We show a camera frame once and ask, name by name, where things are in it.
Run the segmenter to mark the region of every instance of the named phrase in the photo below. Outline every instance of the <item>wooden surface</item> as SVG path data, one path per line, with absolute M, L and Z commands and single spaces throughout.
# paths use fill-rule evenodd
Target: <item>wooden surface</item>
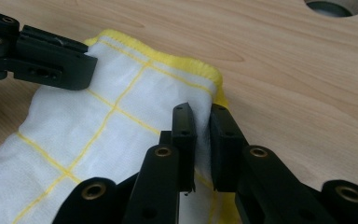
M 79 41 L 113 28 L 210 63 L 251 144 L 316 189 L 329 179 L 358 184 L 358 15 L 325 17 L 303 0 L 0 0 L 0 12 Z M 0 81 L 0 144 L 37 87 Z

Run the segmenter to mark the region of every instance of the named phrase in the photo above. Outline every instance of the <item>yellow grid pattern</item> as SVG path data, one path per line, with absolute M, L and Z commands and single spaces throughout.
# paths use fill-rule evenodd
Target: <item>yellow grid pattern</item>
M 134 54 L 131 54 L 129 51 L 126 51 L 124 49 L 121 49 L 117 46 L 114 46 L 112 44 L 110 44 L 107 41 L 104 40 L 100 40 L 99 42 L 105 44 L 107 47 L 109 47 L 110 49 L 116 50 L 122 54 L 125 54 L 127 56 L 129 56 L 130 58 L 132 58 L 134 61 L 140 63 L 142 65 L 142 68 L 140 69 L 140 71 L 138 72 L 138 74 L 132 79 L 130 85 L 118 96 L 118 98 L 116 99 L 116 101 L 114 103 L 110 103 L 108 100 L 104 99 L 101 95 L 99 95 L 98 93 L 92 91 L 92 90 L 87 90 L 87 92 L 89 94 L 91 94 L 92 96 L 94 96 L 96 99 L 98 99 L 99 101 L 101 101 L 102 103 L 109 105 L 111 107 L 110 111 L 107 113 L 107 115 L 105 116 L 105 118 L 103 119 L 103 123 L 100 126 L 100 128 L 98 129 L 98 131 L 92 136 L 92 138 L 88 141 L 88 143 L 83 147 L 83 149 L 81 150 L 80 154 L 73 160 L 73 162 L 69 165 L 68 168 L 63 167 L 62 165 L 60 165 L 57 161 L 55 161 L 54 159 L 52 159 L 49 154 L 42 148 L 40 147 L 35 141 L 29 139 L 28 137 L 26 137 L 24 134 L 17 132 L 16 135 L 27 145 L 31 146 L 35 151 L 37 151 L 38 153 L 40 153 L 40 155 L 46 160 L 48 161 L 48 163 L 50 165 L 52 165 L 53 167 L 55 167 L 56 169 L 58 169 L 59 171 L 62 172 L 62 174 L 57 177 L 50 186 L 47 187 L 47 189 L 41 193 L 38 197 L 36 197 L 36 199 L 34 199 L 33 201 L 31 201 L 27 206 L 25 206 L 15 217 L 15 219 L 13 220 L 13 223 L 18 223 L 34 206 L 36 206 L 38 203 L 40 203 L 44 198 L 46 198 L 48 196 L 49 193 L 52 192 L 52 190 L 57 186 L 58 183 L 60 183 L 62 180 L 64 180 L 66 177 L 69 177 L 71 180 L 73 180 L 75 183 L 80 183 L 81 180 L 76 177 L 72 171 L 75 168 L 75 166 L 78 164 L 78 162 L 83 158 L 83 156 L 88 152 L 90 146 L 95 142 L 95 140 L 101 135 L 101 133 L 103 132 L 103 129 L 107 123 L 107 121 L 109 120 L 109 118 L 115 113 L 121 113 L 123 115 L 125 115 L 127 118 L 131 119 L 132 121 L 138 123 L 141 127 L 147 129 L 148 131 L 155 133 L 155 134 L 159 134 L 159 130 L 157 130 L 156 128 L 148 125 L 147 123 L 143 122 L 140 119 L 137 119 L 135 116 L 131 115 L 130 113 L 126 112 L 125 110 L 121 109 L 118 104 L 121 101 L 121 99 L 128 94 L 128 92 L 132 89 L 132 87 L 134 86 L 134 84 L 136 83 L 136 81 L 139 79 L 139 77 L 143 74 L 144 70 L 146 68 L 151 68 L 151 69 L 155 69 L 157 70 L 160 74 L 163 74 L 167 77 L 171 77 L 174 78 L 178 81 L 181 81 L 183 83 L 185 83 L 187 86 L 193 87 L 193 88 L 197 88 L 200 89 L 202 91 L 206 91 L 209 95 L 211 95 L 211 97 L 213 97 L 213 94 L 211 93 L 211 91 L 201 85 L 195 84 L 195 83 L 191 83 L 187 80 L 185 80 L 182 77 L 177 76 L 176 74 L 173 74 L 171 72 L 165 71 L 155 65 L 153 65 L 153 61 L 149 60 L 149 61 L 144 61 L 138 57 L 136 57 Z M 213 83 L 216 85 L 216 88 L 219 90 L 221 89 L 221 83 L 219 83 L 216 80 L 213 80 Z M 222 99 L 215 99 L 214 100 L 215 103 L 219 103 L 221 105 L 227 105 L 226 99 L 223 97 Z M 202 183 L 204 184 L 208 189 L 210 189 L 212 191 L 212 203 L 211 203 L 211 208 L 210 208 L 210 215 L 209 215 L 209 221 L 208 223 L 212 223 L 213 222 L 213 216 L 214 216 L 214 212 L 216 210 L 216 206 L 217 206 L 217 193 L 215 191 L 213 191 L 213 185 L 210 181 L 204 179 L 200 174 L 196 173 L 196 178 Z M 226 223 L 225 220 L 223 220 L 222 218 L 218 219 L 218 223 Z

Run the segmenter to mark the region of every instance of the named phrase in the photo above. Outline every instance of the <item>white cloth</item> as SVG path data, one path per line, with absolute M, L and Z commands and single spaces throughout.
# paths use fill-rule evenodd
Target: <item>white cloth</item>
M 98 58 L 88 89 L 41 87 L 29 115 L 0 146 L 0 223 L 51 223 L 81 181 L 120 183 L 172 127 L 172 109 L 189 102 L 198 132 L 197 192 L 181 196 L 180 223 L 238 222 L 232 195 L 213 192 L 208 120 L 226 105 L 210 65 L 151 49 L 117 31 L 87 41 Z

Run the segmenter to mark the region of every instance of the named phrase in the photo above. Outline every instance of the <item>yellow border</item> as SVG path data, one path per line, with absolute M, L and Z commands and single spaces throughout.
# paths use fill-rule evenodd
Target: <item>yellow border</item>
M 132 38 L 129 35 L 125 35 L 119 31 L 115 31 L 111 29 L 102 31 L 96 37 L 86 40 L 85 43 L 88 46 L 91 46 L 97 43 L 98 39 L 101 36 L 108 36 L 131 49 L 135 49 L 141 52 L 143 55 L 151 58 L 156 62 L 167 64 L 169 67 L 180 69 L 189 74 L 194 74 L 196 76 L 210 79 L 217 88 L 216 96 L 214 97 L 213 102 L 215 104 L 219 104 L 225 107 L 228 106 L 227 99 L 223 92 L 222 75 L 216 68 L 210 66 L 209 64 L 203 63 L 202 61 L 194 58 L 178 57 L 154 50 L 149 46 L 147 46 L 146 44 L 142 43 L 141 41 L 135 38 Z

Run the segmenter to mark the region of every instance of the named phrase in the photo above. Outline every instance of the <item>yellow stripe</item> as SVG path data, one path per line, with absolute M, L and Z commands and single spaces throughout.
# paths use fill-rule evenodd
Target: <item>yellow stripe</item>
M 133 115 L 129 114 L 127 111 L 122 110 L 120 107 L 116 108 L 117 112 L 120 112 L 121 114 L 125 115 L 127 118 L 131 119 L 132 121 L 138 123 L 140 126 L 142 126 L 143 128 L 147 129 L 148 131 L 159 135 L 160 131 L 157 130 L 156 128 L 153 128 L 152 126 L 146 124 L 145 122 L 141 121 L 140 119 L 137 119 L 136 117 L 134 117 Z
M 195 177 L 203 184 L 205 185 L 208 189 L 213 190 L 213 183 L 207 179 L 205 179 L 202 175 L 200 175 L 200 173 L 198 173 L 197 171 L 194 172 Z
M 103 102 L 106 105 L 109 106 L 114 106 L 112 104 L 109 103 L 109 101 L 107 101 L 106 99 L 104 99 L 101 95 L 99 95 L 98 93 L 91 91 L 91 90 L 87 90 L 88 93 L 90 93 L 92 96 L 94 96 L 95 98 L 97 98 L 98 100 L 100 100 L 101 102 Z M 130 113 L 128 113 L 127 111 L 121 109 L 119 106 L 116 107 L 117 112 L 123 114 L 124 116 L 126 116 L 127 118 L 131 119 L 132 121 L 138 123 L 139 125 L 141 125 L 143 128 L 147 129 L 148 131 L 159 135 L 160 131 L 150 125 L 148 125 L 146 122 L 137 119 L 135 116 L 131 115 Z
M 16 133 L 16 135 L 27 145 L 34 148 L 37 152 L 39 152 L 43 158 L 45 158 L 46 161 L 48 161 L 50 164 L 52 164 L 54 167 L 59 169 L 63 174 L 68 175 L 74 182 L 77 184 L 81 182 L 81 180 L 77 177 L 75 177 L 70 171 L 66 170 L 63 166 L 61 166 L 58 162 L 56 162 L 54 159 L 52 159 L 48 153 L 43 150 L 38 144 L 33 142 L 31 139 L 24 136 L 20 131 Z
M 129 56 L 130 58 L 132 58 L 133 60 L 135 60 L 135 61 L 138 62 L 138 63 L 146 64 L 146 62 L 145 62 L 144 60 L 142 60 L 142 59 L 136 57 L 135 55 L 133 55 L 133 54 L 127 52 L 126 50 L 121 49 L 121 48 L 119 48 L 119 47 L 117 47 L 117 46 L 115 46 L 115 45 L 113 45 L 113 44 L 111 44 L 111 43 L 109 43 L 109 42 L 107 42 L 107 41 L 99 40 L 99 42 L 102 43 L 102 44 L 105 44 L 107 47 L 109 47 L 109 48 L 111 48 L 111 49 L 117 50 L 118 52 Z M 165 70 L 163 70 L 163 69 L 161 69 L 161 68 L 159 68 L 159 67 L 156 67 L 155 65 L 150 65 L 150 68 L 153 68 L 153 69 L 159 71 L 160 73 L 162 73 L 162 74 L 164 74 L 164 75 L 166 75 L 166 76 L 168 76 L 168 77 L 172 77 L 172 78 L 174 78 L 174 79 L 176 79 L 176 80 L 178 80 L 178 81 L 181 81 L 181 82 L 185 83 L 187 86 L 190 86 L 190 87 L 193 87 L 193 88 L 196 88 L 196 89 L 201 89 L 201 90 L 203 90 L 203 91 L 206 91 L 206 92 L 208 92 L 208 94 L 210 94 L 211 97 L 213 98 L 212 92 L 211 92 L 208 88 L 206 88 L 206 87 L 204 87 L 204 86 L 201 86 L 201 85 L 199 85 L 199 84 L 195 84 L 195 83 L 189 82 L 189 81 L 187 81 L 185 78 L 179 77 L 179 76 L 177 76 L 177 75 L 174 74 L 174 73 L 170 73 L 170 72 L 168 72 L 168 71 L 165 71 Z
M 91 144 L 101 135 L 101 132 L 103 131 L 104 126 L 106 125 L 108 119 L 110 118 L 110 116 L 115 112 L 116 110 L 116 106 L 118 105 L 119 101 L 132 89 L 134 83 L 136 82 L 136 80 L 139 79 L 139 77 L 141 76 L 141 74 L 143 73 L 143 71 L 146 69 L 147 66 L 149 66 L 151 63 L 147 63 L 145 64 L 141 70 L 139 71 L 139 73 L 136 75 L 136 77 L 131 81 L 129 87 L 127 87 L 126 90 L 124 90 L 117 98 L 117 101 L 115 103 L 115 107 L 113 107 L 109 113 L 105 116 L 104 120 L 103 120 L 103 124 L 101 125 L 101 127 L 99 128 L 99 130 L 97 131 L 96 134 L 94 134 L 94 136 L 88 141 L 88 143 L 86 144 L 86 146 L 83 148 L 83 150 L 81 151 L 80 155 L 75 158 L 75 160 L 71 163 L 71 165 L 69 166 L 68 170 L 70 172 L 72 172 L 72 170 L 75 168 L 76 164 L 83 158 L 83 156 L 86 154 L 86 152 L 89 150 Z M 42 193 L 41 195 L 39 195 L 38 198 L 36 198 L 33 202 L 31 202 L 30 204 L 28 204 L 20 213 L 19 215 L 15 218 L 15 220 L 13 221 L 13 223 L 18 222 L 32 207 L 34 207 L 35 205 L 37 205 L 43 198 L 45 198 L 53 189 L 54 187 L 65 177 L 65 175 L 60 176 L 59 178 L 57 178 L 56 180 L 54 180 L 54 182 L 50 185 L 50 187 L 48 188 L 48 190 L 46 190 L 44 193 Z
M 106 126 L 107 121 L 109 120 L 110 116 L 116 111 L 117 109 L 117 105 L 120 103 L 121 99 L 132 89 L 132 87 L 134 86 L 135 82 L 139 79 L 139 77 L 141 76 L 141 74 L 144 72 L 144 70 L 146 69 L 146 67 L 148 67 L 151 64 L 151 62 L 148 62 L 147 64 L 145 64 L 141 70 L 138 72 L 138 74 L 136 75 L 136 77 L 131 81 L 130 85 L 127 87 L 126 90 L 124 90 L 117 98 L 114 107 L 109 111 L 109 113 L 106 115 L 106 117 L 103 120 L 103 124 L 101 125 L 101 127 L 98 129 L 97 133 L 94 134 L 94 136 L 92 136 L 92 138 L 88 141 L 88 143 L 86 144 L 86 146 L 83 148 L 83 150 L 80 152 L 80 155 L 72 162 L 72 164 L 69 166 L 69 170 L 72 170 L 77 163 L 83 158 L 83 156 L 86 154 L 86 152 L 89 150 L 90 146 L 92 145 L 92 143 L 94 143 L 94 141 L 101 135 L 104 127 Z
M 217 223 L 241 223 L 241 218 L 235 205 L 235 193 L 222 193 L 222 197 L 222 210 L 220 212 L 220 217 Z
M 217 192 L 212 191 L 212 202 L 211 202 L 211 210 L 209 211 L 208 223 L 213 222 L 213 215 L 214 215 L 214 211 L 216 211 L 216 207 L 217 207 Z
M 143 55 L 153 59 L 156 62 L 165 63 L 169 67 L 177 68 L 190 74 L 210 79 L 216 85 L 216 87 L 220 86 L 223 82 L 219 71 L 207 63 L 203 63 L 200 60 L 190 57 L 177 57 L 154 50 L 141 41 L 129 35 L 125 35 L 119 31 L 104 30 L 98 34 L 98 36 L 86 40 L 85 43 L 89 46 L 93 45 L 98 42 L 101 36 L 108 36 L 127 46 L 128 48 L 141 52 Z
M 41 195 L 39 195 L 39 197 L 37 197 L 35 200 L 33 200 L 30 204 L 28 204 L 28 206 L 26 206 L 24 209 L 22 209 L 22 211 L 16 216 L 16 218 L 14 218 L 14 221 L 12 222 L 17 223 L 19 222 L 20 219 L 22 219 L 25 214 L 32 208 L 34 207 L 37 203 L 41 202 L 42 199 L 44 199 L 46 196 L 48 196 L 48 194 L 54 189 L 54 187 L 60 182 L 62 181 L 64 178 L 66 177 L 66 175 L 61 175 L 60 177 L 58 177 L 56 180 L 54 180 L 54 182 L 48 186 L 48 188 L 45 190 L 45 192 L 43 192 Z

